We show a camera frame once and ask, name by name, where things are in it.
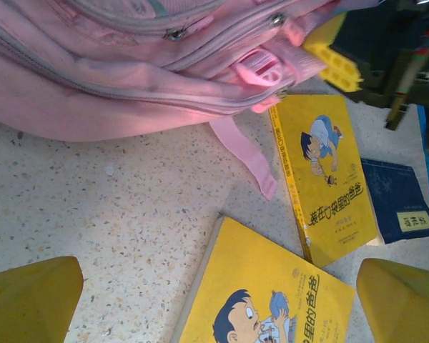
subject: sticker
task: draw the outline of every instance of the sticker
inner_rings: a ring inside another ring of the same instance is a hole
[[[429,229],[429,214],[426,211],[397,212],[402,232]]]

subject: yellow book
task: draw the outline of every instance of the yellow book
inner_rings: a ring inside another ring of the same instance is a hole
[[[171,343],[345,341],[355,290],[220,217]]]
[[[288,96],[270,116],[305,258],[324,267],[376,238],[343,96]]]

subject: speckled floor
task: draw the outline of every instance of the speckled floor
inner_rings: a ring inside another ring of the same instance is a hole
[[[316,89],[331,92],[297,91]],[[391,132],[385,111],[349,109],[361,155],[412,165],[429,201],[416,110]],[[206,125],[89,144],[0,125],[0,271],[74,255],[85,283],[66,342],[167,343],[219,211],[302,255],[268,116],[237,123],[272,162],[270,202]],[[325,270],[354,285],[366,257],[429,269],[429,238],[362,247]],[[358,299],[347,342],[373,342]]]

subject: backpack strap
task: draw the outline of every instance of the backpack strap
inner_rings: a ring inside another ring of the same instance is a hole
[[[264,154],[238,129],[231,116],[209,122],[221,143],[242,161],[254,175],[260,191],[270,200],[277,191],[277,181],[270,172]]]

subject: book cover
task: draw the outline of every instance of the book cover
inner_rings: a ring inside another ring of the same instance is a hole
[[[171,343],[344,342],[355,290],[221,217]]]
[[[429,236],[429,207],[411,166],[361,159],[386,244]]]
[[[324,267],[377,236],[343,96],[292,95],[270,109],[305,258]]]

